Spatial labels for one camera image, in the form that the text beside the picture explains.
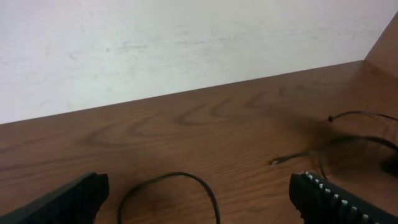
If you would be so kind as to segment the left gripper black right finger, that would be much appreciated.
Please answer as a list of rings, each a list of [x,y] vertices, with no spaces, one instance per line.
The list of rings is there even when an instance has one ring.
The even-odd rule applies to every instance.
[[[397,217],[322,179],[292,174],[289,197],[305,224],[397,224]]]

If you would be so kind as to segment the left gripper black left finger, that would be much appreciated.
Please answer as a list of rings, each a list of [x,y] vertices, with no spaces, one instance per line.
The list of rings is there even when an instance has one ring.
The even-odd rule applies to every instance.
[[[108,175],[89,172],[2,215],[1,224],[92,224],[108,195]]]

